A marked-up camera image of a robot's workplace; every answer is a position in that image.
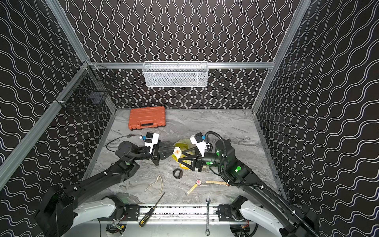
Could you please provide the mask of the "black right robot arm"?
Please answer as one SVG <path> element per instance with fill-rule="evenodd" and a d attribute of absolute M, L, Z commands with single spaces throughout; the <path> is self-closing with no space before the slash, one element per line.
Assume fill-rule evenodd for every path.
<path fill-rule="evenodd" d="M 238 187 L 253 196 L 254 204 L 245 197 L 233 202 L 235 220 L 252 221 L 277 237 L 318 237 L 318 215 L 303 211 L 266 185 L 245 163 L 237 159 L 229 139 L 209 131 L 190 138 L 193 147 L 176 148 L 173 152 L 178 162 L 188 169 L 202 171 L 204 166 L 218 169 L 218 174 L 230 186 Z"/>

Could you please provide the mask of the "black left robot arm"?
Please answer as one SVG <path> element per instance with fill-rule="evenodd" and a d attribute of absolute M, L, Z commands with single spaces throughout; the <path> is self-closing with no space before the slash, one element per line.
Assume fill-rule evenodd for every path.
<path fill-rule="evenodd" d="M 68 232 L 79 216 L 75 209 L 104 189 L 131 178 L 140 167 L 137 161 L 151 160 L 158 166 L 160 160 L 172 156 L 175 147 L 162 143 L 158 137 L 157 133 L 148 132 L 141 147 L 123 141 L 115 151 L 118 161 L 106 170 L 73 185 L 50 187 L 34 214 L 43 234 L 60 237 Z"/>

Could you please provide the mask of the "yellow green white towel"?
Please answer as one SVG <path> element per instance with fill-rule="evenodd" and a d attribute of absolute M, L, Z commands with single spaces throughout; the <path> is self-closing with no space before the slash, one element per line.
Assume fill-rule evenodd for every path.
<path fill-rule="evenodd" d="M 190 141 L 190 139 L 180 139 L 175 144 L 175 147 L 179 147 L 180 150 L 183 152 L 185 150 L 188 150 L 190 148 L 193 148 L 195 145 L 193 145 Z M 175 154 L 172 155 L 172 158 L 175 160 L 176 163 L 179 164 L 179 167 L 184 170 L 189 170 L 188 167 L 184 166 L 183 164 L 178 162 L 178 158 L 175 156 Z"/>

